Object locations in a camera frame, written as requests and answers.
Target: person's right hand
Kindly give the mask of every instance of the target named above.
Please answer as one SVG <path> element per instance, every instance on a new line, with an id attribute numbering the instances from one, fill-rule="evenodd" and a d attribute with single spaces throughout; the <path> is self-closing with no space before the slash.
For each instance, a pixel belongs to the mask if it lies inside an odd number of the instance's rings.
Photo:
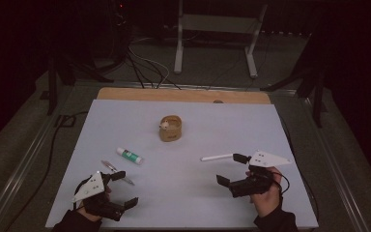
<path id="1" fill-rule="evenodd" d="M 273 172 L 273 179 L 280 184 L 281 183 L 281 175 L 275 174 L 279 173 L 279 170 L 275 167 L 268 167 L 267 168 L 270 172 Z M 273 210 L 276 209 L 279 205 L 280 200 L 280 189 L 279 186 L 276 184 L 272 184 L 270 189 L 262 194 L 252 194 L 249 195 L 251 198 L 251 203 L 254 203 L 255 208 L 257 209 L 258 216 L 263 218 L 270 214 Z"/>

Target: glue stick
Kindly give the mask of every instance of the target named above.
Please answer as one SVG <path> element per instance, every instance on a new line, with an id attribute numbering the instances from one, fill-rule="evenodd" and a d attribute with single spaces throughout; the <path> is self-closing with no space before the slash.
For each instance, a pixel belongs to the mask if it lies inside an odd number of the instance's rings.
<path id="1" fill-rule="evenodd" d="M 144 160 L 143 158 L 137 156 L 135 153 L 130 152 L 124 148 L 117 148 L 117 154 L 139 165 L 143 163 Z"/>

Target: black sleeve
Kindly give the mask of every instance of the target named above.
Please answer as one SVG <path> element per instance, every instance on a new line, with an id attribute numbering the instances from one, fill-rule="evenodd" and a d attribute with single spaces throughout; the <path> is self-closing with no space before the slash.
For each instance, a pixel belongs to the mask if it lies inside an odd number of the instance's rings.
<path id="1" fill-rule="evenodd" d="M 277 207 L 265 217 L 257 217 L 254 223 L 263 232 L 298 232 L 293 213 L 282 211 Z"/>
<path id="2" fill-rule="evenodd" d="M 68 210 L 52 232 L 98 232 L 100 225 L 101 220 L 93 222 L 76 211 Z"/>

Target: human hand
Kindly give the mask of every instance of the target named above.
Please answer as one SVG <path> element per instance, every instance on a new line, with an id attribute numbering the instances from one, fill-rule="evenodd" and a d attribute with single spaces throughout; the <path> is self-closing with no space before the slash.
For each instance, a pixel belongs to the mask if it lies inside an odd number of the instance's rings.
<path id="1" fill-rule="evenodd" d="M 275 167 L 267 167 L 267 170 L 273 173 L 273 179 L 280 184 L 281 183 L 281 172 Z M 262 194 L 251 194 L 249 195 L 251 203 L 254 203 L 257 209 L 258 216 L 263 218 L 270 214 L 276 209 L 280 201 L 280 189 L 276 184 L 272 184 L 270 189 Z"/>
<path id="2" fill-rule="evenodd" d="M 106 193 L 107 200 L 110 200 L 111 189 L 110 189 L 109 186 L 105 186 L 105 187 L 106 187 L 105 193 Z M 85 218 L 89 219 L 90 221 L 98 221 L 98 220 L 102 219 L 102 217 L 100 217 L 100 216 L 94 216 L 94 215 L 91 215 L 91 214 L 87 213 L 86 209 L 84 208 L 83 201 L 80 202 L 80 205 L 79 205 L 79 208 L 78 208 L 77 212 L 80 213 L 81 215 L 83 215 Z"/>

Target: white marker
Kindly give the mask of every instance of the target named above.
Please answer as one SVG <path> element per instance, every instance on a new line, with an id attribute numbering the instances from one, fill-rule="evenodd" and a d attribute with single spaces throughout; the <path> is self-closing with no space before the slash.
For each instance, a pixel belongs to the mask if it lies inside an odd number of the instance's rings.
<path id="1" fill-rule="evenodd" d="M 227 154 L 227 155 L 219 155 L 219 156 L 212 156 L 212 157 L 204 157 L 201 158 L 201 161 L 207 161 L 207 160 L 218 160 L 218 159 L 223 159 L 223 158 L 231 158 L 233 157 L 234 154 Z"/>

